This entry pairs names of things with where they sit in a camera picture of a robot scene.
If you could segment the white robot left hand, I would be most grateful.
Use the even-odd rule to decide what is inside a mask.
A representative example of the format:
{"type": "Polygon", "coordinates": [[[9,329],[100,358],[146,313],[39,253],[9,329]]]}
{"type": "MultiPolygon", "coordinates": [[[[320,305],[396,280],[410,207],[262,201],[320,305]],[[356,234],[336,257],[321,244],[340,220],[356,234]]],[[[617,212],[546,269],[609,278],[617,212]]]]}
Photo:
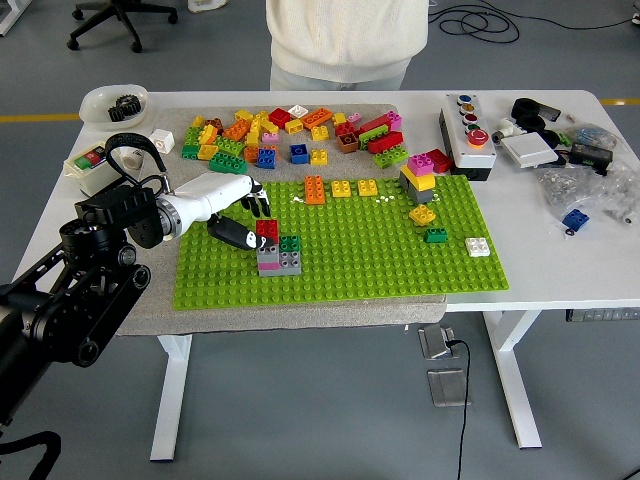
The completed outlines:
{"type": "Polygon", "coordinates": [[[269,248],[275,241],[222,215],[230,205],[240,202],[255,217],[269,217],[270,203],[262,184],[248,175],[207,172],[157,199],[163,239],[183,235],[193,223],[207,224],[209,234],[229,245],[256,250],[269,248]]]}

